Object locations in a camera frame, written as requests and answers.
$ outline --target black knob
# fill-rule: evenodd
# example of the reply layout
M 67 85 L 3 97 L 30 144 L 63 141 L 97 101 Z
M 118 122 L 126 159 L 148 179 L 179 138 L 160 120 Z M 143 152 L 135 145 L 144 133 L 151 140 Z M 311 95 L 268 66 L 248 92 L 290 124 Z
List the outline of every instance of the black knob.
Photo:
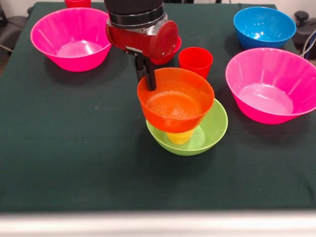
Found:
M 306 21 L 309 18 L 309 14 L 305 11 L 297 11 L 295 13 L 295 18 L 298 20 L 300 23 L 303 21 Z

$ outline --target red cup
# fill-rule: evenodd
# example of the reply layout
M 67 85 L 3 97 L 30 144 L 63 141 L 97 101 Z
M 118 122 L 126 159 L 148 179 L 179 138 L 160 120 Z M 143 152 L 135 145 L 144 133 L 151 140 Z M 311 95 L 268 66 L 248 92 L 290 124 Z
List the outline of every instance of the red cup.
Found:
M 65 0 L 65 4 L 70 7 L 91 7 L 91 0 Z
M 190 70 L 207 79 L 213 55 L 204 48 L 190 47 L 179 54 L 180 68 Z

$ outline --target table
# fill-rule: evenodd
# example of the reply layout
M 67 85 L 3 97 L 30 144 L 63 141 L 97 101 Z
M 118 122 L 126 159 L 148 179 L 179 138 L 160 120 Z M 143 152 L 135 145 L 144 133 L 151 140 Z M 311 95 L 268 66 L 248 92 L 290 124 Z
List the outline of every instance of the table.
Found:
M 0 211 L 314 208 L 316 113 L 256 123 L 240 112 L 225 82 L 228 61 L 242 51 L 233 16 L 248 6 L 165 6 L 182 49 L 213 53 L 208 81 L 229 118 L 214 148 L 184 158 L 148 132 L 132 56 L 112 47 L 100 67 L 71 73 L 36 51 L 32 26 L 64 7 L 37 3 L 0 79 Z M 292 42 L 284 48 L 295 51 Z M 178 66 L 177 55 L 168 66 Z

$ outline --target white wall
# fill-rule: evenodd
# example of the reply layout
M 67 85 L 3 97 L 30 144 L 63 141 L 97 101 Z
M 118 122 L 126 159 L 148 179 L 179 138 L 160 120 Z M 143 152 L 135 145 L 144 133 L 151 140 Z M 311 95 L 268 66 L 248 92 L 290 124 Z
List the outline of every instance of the white wall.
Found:
M 27 15 L 27 9 L 38 0 L 0 0 L 7 17 L 16 15 Z M 63 0 L 42 0 L 42 1 L 63 1 Z M 253 4 L 276 4 L 280 11 L 293 17 L 297 10 L 307 11 L 311 17 L 316 17 L 316 0 L 231 0 L 232 3 L 253 3 Z M 210 3 L 215 0 L 195 0 L 195 3 Z

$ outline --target bowl rim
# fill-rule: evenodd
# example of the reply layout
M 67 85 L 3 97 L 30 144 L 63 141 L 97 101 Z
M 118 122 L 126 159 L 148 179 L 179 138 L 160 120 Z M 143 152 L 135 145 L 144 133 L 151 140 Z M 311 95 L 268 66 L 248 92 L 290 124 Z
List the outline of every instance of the bowl rim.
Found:
M 192 71 L 190 71 L 190 70 L 187 70 L 187 69 L 183 69 L 183 68 L 167 67 L 167 68 L 159 68 L 159 69 L 156 69 L 155 71 L 169 70 L 169 69 L 172 69 L 172 70 L 181 70 L 181 71 L 184 70 L 184 71 L 188 71 L 188 72 L 190 72 L 190 73 L 194 73 L 194 74 L 198 75 L 200 78 L 202 78 L 203 81 L 206 82 L 205 85 L 207 85 L 207 87 L 209 87 L 209 88 L 211 89 L 211 92 L 212 92 L 212 95 L 213 95 L 213 101 L 212 101 L 212 103 L 211 103 L 211 106 L 210 106 L 210 108 L 209 108 L 208 110 L 206 110 L 205 112 L 201 113 L 199 116 L 195 116 L 195 117 L 190 118 L 190 119 L 197 119 L 197 118 L 199 118 L 199 117 L 201 117 L 201 116 L 204 117 L 204 116 L 209 112 L 209 110 L 212 108 L 212 106 L 214 105 L 214 102 L 215 102 L 215 92 L 214 92 L 214 89 L 213 89 L 213 87 L 211 86 L 211 84 L 210 84 L 205 78 L 203 78 L 202 76 L 200 76 L 199 74 L 197 74 L 197 73 L 195 73 L 195 72 L 192 72 Z M 157 115 L 157 116 L 159 116 L 159 117 L 161 117 L 161 118 L 170 119 L 170 118 L 168 118 L 168 117 L 166 117 L 166 116 L 161 116 L 160 114 L 155 113 L 153 110 L 150 110 L 150 109 L 148 108 L 148 106 L 144 103 L 144 101 L 142 101 L 142 100 L 140 99 L 140 96 L 139 96 L 139 85 L 140 85 L 141 80 L 140 80 L 140 81 L 138 82 L 138 84 L 137 84 L 137 97 L 138 97 L 138 100 L 139 100 L 139 103 L 141 104 L 141 106 L 144 106 L 144 107 L 147 108 L 150 112 L 152 112 L 153 114 L 155 114 L 155 115 Z M 182 119 L 173 118 L 173 120 L 176 120 L 176 121 L 184 121 L 184 120 L 188 120 L 188 119 L 186 119 L 186 118 L 182 118 Z
M 94 55 L 96 53 L 99 53 L 103 50 L 105 50 L 107 47 L 111 46 L 111 43 L 107 44 L 106 46 L 102 47 L 100 50 L 92 53 L 92 54 L 89 54 L 89 55 L 86 55 L 86 56 L 77 56 L 77 57 L 60 57 L 60 56 L 57 56 L 57 55 L 54 55 L 54 54 L 51 54 L 51 53 L 47 53 L 47 52 L 44 52 L 43 50 L 39 49 L 39 47 L 34 43 L 34 39 L 33 39 L 33 33 L 34 33 L 34 30 L 36 28 L 36 26 L 41 22 L 43 21 L 44 19 L 46 19 L 47 17 L 53 15 L 53 14 L 56 14 L 56 13 L 59 13 L 59 12 L 62 12 L 62 11 L 74 11 L 74 10 L 89 10 L 89 11 L 95 11 L 95 12 L 99 12 L 99 13 L 103 13 L 105 14 L 107 17 L 109 17 L 108 13 L 104 12 L 104 11 L 101 11 L 101 10 L 98 10 L 98 9 L 95 9 L 95 8 L 91 8 L 91 7 L 71 7 L 71 8 L 64 8 L 64 9 L 60 9 L 60 10 L 57 10 L 57 11 L 54 11 L 54 12 L 51 12 L 45 16 L 43 16 L 40 20 L 38 20 L 32 27 L 31 29 L 31 32 L 30 32 L 30 39 L 31 39 L 31 42 L 32 42 L 32 45 L 41 53 L 43 53 L 44 55 L 47 55 L 47 56 L 51 56 L 51 57 L 54 57 L 54 58 L 84 58 L 84 57 L 88 57 L 88 56 L 91 56 L 91 55 Z
M 149 128 L 149 124 L 150 124 L 150 123 L 148 122 L 148 120 L 146 120 L 147 129 L 149 130 L 149 132 L 151 133 L 151 135 L 153 136 L 153 138 L 154 138 L 155 140 L 157 140 L 158 143 L 161 143 L 161 144 L 163 144 L 164 146 L 166 146 L 166 147 L 168 147 L 168 148 L 170 148 L 170 149 L 173 149 L 173 150 L 175 150 L 175 151 L 181 151 L 181 152 L 198 152 L 198 151 L 201 151 L 201 150 L 205 150 L 205 149 L 211 148 L 211 147 L 215 146 L 220 140 L 222 140 L 222 138 L 225 136 L 225 134 L 226 134 L 226 132 L 227 132 L 227 129 L 228 129 L 228 116 L 227 116 L 227 112 L 226 112 L 224 106 L 223 106 L 217 99 L 214 99 L 214 103 L 218 104 L 218 105 L 220 106 L 220 108 L 222 109 L 222 111 L 224 112 L 226 125 L 225 125 L 225 128 L 224 128 L 223 134 L 222 134 L 215 142 L 213 142 L 213 143 L 210 144 L 210 145 L 201 147 L 201 148 L 199 148 L 199 149 L 189 150 L 189 151 L 182 150 L 182 149 L 179 149 L 179 148 L 172 147 L 172 146 L 170 146 L 170 145 L 164 143 L 163 141 L 157 139 L 157 137 L 154 135 L 154 133 L 153 133 L 153 132 L 150 130 L 150 128 Z
M 228 74 L 228 68 L 230 67 L 230 65 L 233 63 L 234 60 L 236 60 L 237 57 L 240 57 L 241 55 L 243 54 L 247 54 L 248 52 L 251 52 L 251 51 L 278 51 L 278 52 L 281 52 L 281 53 L 285 53 L 287 55 L 289 55 L 290 57 L 296 57 L 300 60 L 304 60 L 306 65 L 310 65 L 311 67 L 313 67 L 315 69 L 315 72 L 316 72 L 316 67 L 309 61 L 305 60 L 304 58 L 300 57 L 299 55 L 295 54 L 295 53 L 292 53 L 292 52 L 289 52 L 289 51 L 286 51 L 286 50 L 283 50 L 283 49 L 279 49 L 279 48 L 252 48 L 252 49 L 248 49 L 248 50 L 245 50 L 237 55 L 235 55 L 230 61 L 229 63 L 227 64 L 226 66 L 226 71 L 225 71 L 225 77 L 226 77 L 226 83 L 231 91 L 231 93 L 237 97 L 240 101 L 244 102 L 244 100 L 242 100 L 239 95 L 237 95 L 235 93 L 235 91 L 232 89 L 232 86 L 230 85 L 229 83 L 229 80 L 228 80 L 228 77 L 227 77 L 227 74 Z M 247 106 L 255 109 L 255 110 L 258 110 L 258 111 L 261 111 L 263 113 L 266 113 L 266 114 L 269 114 L 269 115 L 275 115 L 275 116 L 286 116 L 286 117 L 292 117 L 292 116 L 301 116 L 301 115 L 305 115 L 305 114 L 308 114 L 312 111 L 314 111 L 316 109 L 316 105 L 310 109 L 310 110 L 307 110 L 307 111 L 304 111 L 304 112 L 300 112 L 300 113 L 293 113 L 293 114 L 278 114 L 278 113 L 270 113 L 270 112 L 266 112 L 266 111 L 262 111 L 262 110 L 259 110 L 251 105 L 249 105 L 248 103 L 244 102 Z
M 266 9 L 266 10 L 268 10 L 268 11 L 277 12 L 278 14 L 281 14 L 281 15 L 286 16 L 286 17 L 290 20 L 291 24 L 294 26 L 294 32 L 293 32 L 290 36 L 288 36 L 288 37 L 286 37 L 286 38 L 284 38 L 284 39 L 280 39 L 280 40 L 254 39 L 254 38 L 252 38 L 252 37 L 250 37 L 250 36 L 247 36 L 247 35 L 246 35 L 245 33 L 243 33 L 243 32 L 239 29 L 239 27 L 236 25 L 236 17 L 237 17 L 240 13 L 242 13 L 242 12 L 244 12 L 244 11 L 253 10 L 253 9 Z M 256 41 L 260 41 L 260 42 L 266 42 L 266 43 L 279 43 L 279 42 L 287 41 L 287 40 L 289 40 L 290 38 L 292 38 L 292 37 L 295 35 L 295 33 L 296 33 L 296 24 L 295 24 L 294 20 L 293 20 L 291 17 L 289 17 L 288 15 L 286 15 L 285 13 L 283 13 L 283 12 L 277 10 L 277 9 L 273 9 L 273 8 L 265 7 L 265 6 L 253 6 L 253 7 L 247 7 L 247 8 L 244 8 L 244 9 L 240 10 L 240 11 L 237 12 L 237 13 L 235 14 L 235 16 L 234 16 L 234 26 L 235 26 L 235 28 L 236 28 L 243 36 L 246 36 L 247 38 L 252 39 L 252 40 L 256 40 Z

